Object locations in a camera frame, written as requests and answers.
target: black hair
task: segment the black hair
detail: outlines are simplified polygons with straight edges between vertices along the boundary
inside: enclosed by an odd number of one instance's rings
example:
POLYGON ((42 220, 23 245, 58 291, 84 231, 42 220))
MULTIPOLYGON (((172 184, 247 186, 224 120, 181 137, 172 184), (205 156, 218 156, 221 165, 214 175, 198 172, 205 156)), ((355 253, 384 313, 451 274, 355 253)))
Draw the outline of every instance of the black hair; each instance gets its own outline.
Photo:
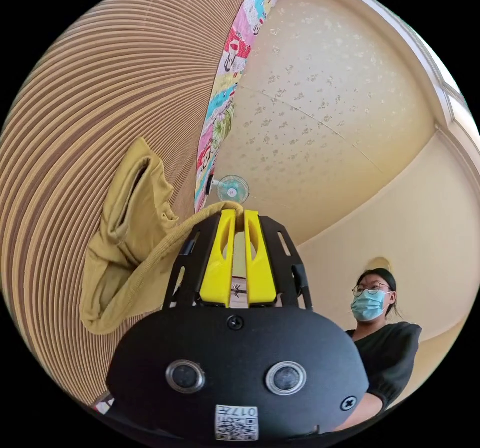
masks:
MULTIPOLYGON (((388 271, 386 268, 373 268, 372 270, 366 270, 364 271, 358 281, 357 281, 357 285, 360 284, 360 282, 364 279, 364 277, 366 277, 367 275, 378 275, 379 277, 382 277, 387 283, 388 283, 388 286, 390 287, 390 289, 393 291, 393 292, 396 292, 397 291, 397 282, 395 281, 395 277, 391 274, 390 271, 388 271)), ((400 316, 400 313, 398 312, 397 310, 397 300, 395 299, 395 302, 394 303, 391 303, 390 306, 386 309, 386 313, 385 313, 385 316, 387 316, 390 311, 392 310, 392 308, 395 310, 395 313, 400 316)))

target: qr code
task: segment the qr code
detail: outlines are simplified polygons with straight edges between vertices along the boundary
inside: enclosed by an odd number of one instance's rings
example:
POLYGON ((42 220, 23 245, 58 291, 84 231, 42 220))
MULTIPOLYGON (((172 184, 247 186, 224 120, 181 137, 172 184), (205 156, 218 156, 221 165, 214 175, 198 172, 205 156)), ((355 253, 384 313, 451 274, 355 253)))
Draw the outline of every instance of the qr code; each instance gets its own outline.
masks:
POLYGON ((217 440, 253 441, 259 439, 257 407, 217 405, 215 411, 217 440))

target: black top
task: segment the black top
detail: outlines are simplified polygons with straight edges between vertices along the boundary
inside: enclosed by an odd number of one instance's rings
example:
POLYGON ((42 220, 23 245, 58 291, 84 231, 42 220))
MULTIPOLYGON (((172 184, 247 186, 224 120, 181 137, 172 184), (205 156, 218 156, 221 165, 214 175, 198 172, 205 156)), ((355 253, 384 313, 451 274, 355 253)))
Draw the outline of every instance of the black top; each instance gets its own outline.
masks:
MULTIPOLYGON (((352 336, 355 330, 346 332, 352 336)), ((383 401, 382 412, 402 393, 412 376, 422 328, 408 322, 387 324, 355 341, 370 386, 383 401)))

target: ceiling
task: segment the ceiling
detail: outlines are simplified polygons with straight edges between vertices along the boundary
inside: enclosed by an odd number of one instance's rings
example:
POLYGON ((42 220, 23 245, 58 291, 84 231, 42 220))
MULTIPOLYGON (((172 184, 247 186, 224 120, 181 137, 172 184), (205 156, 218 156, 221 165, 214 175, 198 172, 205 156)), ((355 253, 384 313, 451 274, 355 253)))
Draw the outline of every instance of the ceiling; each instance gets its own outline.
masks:
MULTIPOLYGON (((382 34, 334 0, 278 0, 235 95, 215 178, 300 244, 374 196, 433 136, 426 99, 382 34)), ((212 193, 207 204, 217 202, 212 193)))

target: woman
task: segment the woman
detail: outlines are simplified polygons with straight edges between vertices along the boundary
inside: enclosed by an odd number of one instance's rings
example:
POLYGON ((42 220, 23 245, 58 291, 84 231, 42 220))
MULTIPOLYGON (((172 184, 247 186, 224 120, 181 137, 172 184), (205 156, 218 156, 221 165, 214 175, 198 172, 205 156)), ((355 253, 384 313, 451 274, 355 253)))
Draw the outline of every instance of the woman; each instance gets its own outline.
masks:
POLYGON ((422 329, 408 322, 388 323, 387 315, 392 309, 397 312, 397 284, 393 275, 385 268, 364 272, 353 289, 351 304, 357 326, 347 333, 358 348, 370 386, 336 431, 383 412, 410 380, 422 329))

